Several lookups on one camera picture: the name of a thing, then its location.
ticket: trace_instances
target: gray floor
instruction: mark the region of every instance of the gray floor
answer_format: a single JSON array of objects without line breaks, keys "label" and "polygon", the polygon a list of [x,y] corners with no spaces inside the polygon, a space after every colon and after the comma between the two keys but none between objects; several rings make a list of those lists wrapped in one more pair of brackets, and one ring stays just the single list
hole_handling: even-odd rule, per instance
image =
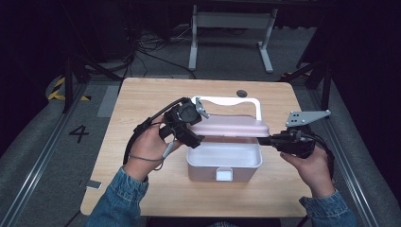
[{"label": "gray floor", "polygon": [[[266,74],[256,48],[256,43],[263,36],[263,31],[247,30],[240,35],[224,30],[203,31],[200,33],[198,64],[194,74],[197,79],[276,81],[283,73],[296,70],[295,65],[313,32],[314,29],[303,28],[275,29],[268,45],[274,73]],[[187,66],[189,47],[190,42],[182,40],[149,54]],[[188,71],[180,67],[141,53],[138,53],[137,57],[131,70],[128,71],[128,77],[142,77],[146,71],[145,77],[191,77]],[[120,76],[123,73],[124,70],[116,72]],[[291,84],[302,110],[314,111],[317,109],[313,101],[315,91],[307,91],[303,86],[304,80],[296,79]],[[57,79],[49,84],[48,94],[56,81]],[[78,212],[85,192],[79,183],[91,176],[110,120],[118,85],[118,82],[110,81],[104,76],[93,76],[85,90],[85,95],[91,96],[92,99],[80,101],[71,113],[60,134],[60,140],[55,143],[43,174],[39,176],[40,180],[33,185],[35,186],[33,192],[26,195],[24,209],[14,219],[12,223],[14,226],[64,226]],[[28,173],[47,145],[48,139],[54,135],[53,130],[63,117],[62,108],[62,101],[50,100],[49,105],[30,122],[0,159],[1,218],[6,216]],[[338,136],[340,146],[345,151],[347,161],[365,196],[365,198],[355,197],[352,193],[353,184],[347,181],[346,176],[344,177],[340,166],[336,166],[336,188],[356,213],[358,226],[401,226],[400,208],[377,171],[335,85],[331,90],[329,109],[332,111],[330,124]],[[69,132],[81,125],[86,126],[85,131],[89,134],[83,136],[78,143],[78,137],[69,135]],[[312,129],[330,141],[330,135],[323,122],[314,123]],[[358,200],[367,201],[376,223],[368,223],[364,220],[365,215],[356,202]],[[82,226],[85,220],[86,217],[80,214],[69,226]],[[145,218],[142,218],[136,226],[144,226],[144,221]],[[282,226],[285,227],[296,226],[298,222],[298,218],[282,218]]]}]

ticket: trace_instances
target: hand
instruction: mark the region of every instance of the hand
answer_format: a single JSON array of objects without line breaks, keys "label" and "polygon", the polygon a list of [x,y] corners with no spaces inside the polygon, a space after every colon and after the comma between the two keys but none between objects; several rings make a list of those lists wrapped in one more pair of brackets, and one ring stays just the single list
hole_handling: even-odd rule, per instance
[{"label": "hand", "polygon": [[[162,121],[163,117],[160,115],[154,119],[152,123],[155,124]],[[150,171],[159,166],[163,161],[161,158],[167,148],[167,143],[159,136],[160,125],[161,124],[155,124],[149,127],[149,129],[144,131],[136,139],[131,147],[131,155],[149,160],[160,160],[146,161],[138,158],[130,158],[124,166],[124,170],[137,181],[142,182]],[[171,151],[176,150],[180,145],[181,143],[179,141],[174,141],[174,146]]]},{"label": "hand", "polygon": [[312,197],[327,197],[336,191],[330,178],[327,154],[322,148],[315,147],[312,154],[306,159],[284,152],[280,155],[298,170],[302,180],[309,186]]}]

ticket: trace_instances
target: wrist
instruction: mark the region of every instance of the wrist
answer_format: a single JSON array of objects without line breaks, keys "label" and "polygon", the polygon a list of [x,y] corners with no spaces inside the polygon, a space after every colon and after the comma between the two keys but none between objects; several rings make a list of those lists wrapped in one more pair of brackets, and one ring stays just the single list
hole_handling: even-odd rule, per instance
[{"label": "wrist", "polygon": [[312,192],[313,198],[323,198],[333,195],[336,192],[336,188],[330,182],[319,183],[314,186],[310,186],[310,191]]},{"label": "wrist", "polygon": [[147,177],[148,171],[146,169],[141,163],[134,162],[133,160],[129,160],[124,166],[124,171],[138,182],[143,182]]}]

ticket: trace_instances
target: handheld controller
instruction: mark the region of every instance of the handheld controller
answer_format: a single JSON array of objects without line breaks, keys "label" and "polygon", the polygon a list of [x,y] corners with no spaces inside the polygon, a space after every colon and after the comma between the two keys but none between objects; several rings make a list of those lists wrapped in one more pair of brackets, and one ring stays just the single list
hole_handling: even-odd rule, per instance
[{"label": "handheld controller", "polygon": [[148,119],[133,130],[133,135],[125,150],[123,165],[128,161],[131,147],[135,140],[152,126],[152,121],[161,114],[164,115],[163,122],[161,123],[165,124],[159,131],[159,135],[162,139],[173,134],[176,139],[180,140],[188,147],[195,148],[201,144],[203,137],[196,135],[188,129],[188,125],[195,125],[201,122],[201,116],[205,115],[207,117],[207,114],[205,114],[202,106],[197,108],[190,98],[182,97],[163,108],[153,117],[148,117]]},{"label": "handheld controller", "polygon": [[312,154],[316,143],[318,143],[327,153],[330,177],[333,178],[335,160],[333,152],[328,148],[324,140],[315,134],[309,126],[309,123],[327,117],[330,114],[328,110],[325,112],[291,112],[285,131],[268,137],[257,138],[257,140],[261,146],[272,146],[278,151],[303,159]]}]

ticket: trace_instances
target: metal stand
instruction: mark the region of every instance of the metal stand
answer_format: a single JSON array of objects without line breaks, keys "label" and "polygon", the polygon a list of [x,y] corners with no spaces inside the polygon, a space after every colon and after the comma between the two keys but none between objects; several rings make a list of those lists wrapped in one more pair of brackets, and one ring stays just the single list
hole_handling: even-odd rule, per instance
[{"label": "metal stand", "polygon": [[87,83],[91,80],[91,77],[88,71],[85,68],[85,65],[89,65],[92,68],[96,69],[98,72],[104,74],[106,77],[113,79],[113,80],[122,80],[121,77],[118,75],[110,72],[106,68],[102,67],[101,65],[89,61],[86,58],[77,55],[77,54],[70,54],[65,62],[64,65],[64,77],[65,77],[65,103],[64,109],[62,112],[65,114],[70,109],[71,105],[73,104],[73,74],[75,75],[78,83]]},{"label": "metal stand", "polygon": [[312,71],[308,80],[305,83],[307,89],[316,89],[319,83],[323,79],[323,93],[322,93],[322,104],[321,108],[322,111],[328,110],[328,101],[330,96],[330,85],[331,85],[331,69],[328,62],[315,62],[311,63],[305,67],[300,68],[299,70],[295,71],[291,75],[279,79],[277,82],[290,82],[293,79],[298,78],[299,76],[303,75]]},{"label": "metal stand", "polygon": [[231,27],[266,29],[263,42],[258,43],[260,55],[267,73],[272,73],[270,58],[267,51],[268,41],[273,29],[277,9],[271,13],[230,13],[230,12],[198,12],[197,6],[192,11],[192,44],[189,54],[189,70],[196,70],[198,55],[198,27]]}]

